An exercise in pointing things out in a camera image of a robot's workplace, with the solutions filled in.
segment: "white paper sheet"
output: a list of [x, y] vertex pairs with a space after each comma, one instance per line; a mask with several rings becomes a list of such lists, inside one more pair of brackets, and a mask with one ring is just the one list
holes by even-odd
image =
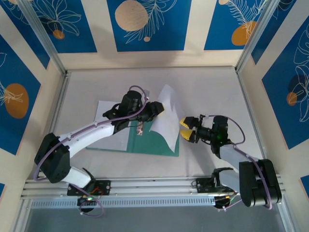
[[175, 146], [179, 134], [179, 121], [184, 118], [184, 112], [175, 91], [165, 85], [162, 89], [158, 101], [164, 106], [164, 111], [154, 120], [150, 130], [163, 136], [169, 148], [175, 152]]
[[[95, 120], [102, 118], [102, 114], [110, 110], [115, 104], [117, 104], [117, 102], [99, 101]], [[125, 128], [113, 136], [106, 137], [94, 142], [87, 148], [126, 151], [127, 142], [129, 140], [129, 133], [130, 128]]]

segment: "white line drawing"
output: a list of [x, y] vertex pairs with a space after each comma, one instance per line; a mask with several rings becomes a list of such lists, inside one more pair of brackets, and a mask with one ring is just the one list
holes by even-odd
[[177, 0], [126, 0], [120, 4], [115, 12], [118, 25], [122, 29], [125, 29], [128, 27], [127, 23], [131, 22], [127, 22], [126, 25], [123, 24], [122, 22], [124, 22], [126, 18], [122, 18], [121, 15], [117, 14], [117, 11], [121, 12], [122, 15], [133, 16], [135, 22], [132, 23], [139, 27], [138, 29], [132, 30], [126, 29], [126, 44], [135, 39], [138, 39], [139, 41], [143, 39], [145, 42], [150, 41], [156, 30], [160, 30], [160, 25], [164, 26], [165, 24], [163, 13], [172, 9], [176, 3]]
[[[5, 58], [7, 54], [6, 53], [0, 53], [0, 68], [5, 63]], [[20, 99], [23, 96], [23, 94], [13, 94], [12, 92], [8, 91], [1, 83], [0, 81], [0, 106], [3, 105], [5, 102], [10, 103], [10, 100], [23, 102], [22, 99]]]
[[261, 14], [268, 0], [255, 0], [253, 7], [249, 8], [246, 0], [218, 0], [219, 4], [227, 5], [238, 24], [245, 27], [246, 38], [248, 39], [252, 33], [252, 26], [255, 19]]
[[[2, 0], [11, 13], [23, 23], [28, 24], [19, 7], [9, 0]], [[79, 36], [79, 30], [74, 25], [81, 20], [81, 15], [67, 10], [67, 0], [32, 0], [31, 5], [46, 31], [52, 33], [57, 39], [64, 38], [64, 32]]]
[[309, 24], [299, 38], [297, 49], [294, 54], [295, 71], [298, 83], [289, 93], [287, 101], [290, 105], [299, 103], [300, 122], [309, 119]]
[[279, 14], [279, 11], [287, 11], [291, 8], [292, 6], [292, 3], [293, 3], [294, 0], [281, 0], [279, 3], [278, 3], [278, 6], [277, 8], [275, 9], [275, 12], [272, 14], [272, 16], [275, 18], [275, 19], [278, 19], [278, 14]]

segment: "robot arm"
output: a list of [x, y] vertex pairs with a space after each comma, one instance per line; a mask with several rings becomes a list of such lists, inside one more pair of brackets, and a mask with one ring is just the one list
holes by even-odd
[[272, 162], [249, 156], [228, 139], [227, 121], [230, 118], [215, 116], [210, 129], [202, 126], [204, 117], [200, 115], [199, 118], [182, 119], [180, 124], [190, 130], [182, 130], [181, 135], [192, 143], [201, 140], [209, 144], [213, 154], [229, 162], [239, 171], [237, 173], [232, 168], [215, 169], [214, 184], [228, 186], [240, 193], [242, 201], [248, 207], [268, 205], [271, 208], [272, 203], [281, 202], [281, 191]]
[[103, 114], [103, 117], [71, 133], [56, 137], [46, 135], [35, 157], [37, 170], [41, 169], [51, 183], [65, 181], [88, 192], [95, 186], [95, 178], [86, 169], [79, 170], [70, 166], [70, 159], [93, 142], [111, 136], [128, 127], [130, 121], [139, 123], [152, 121], [164, 111], [159, 102], [141, 101], [139, 92], [129, 90], [121, 103]]

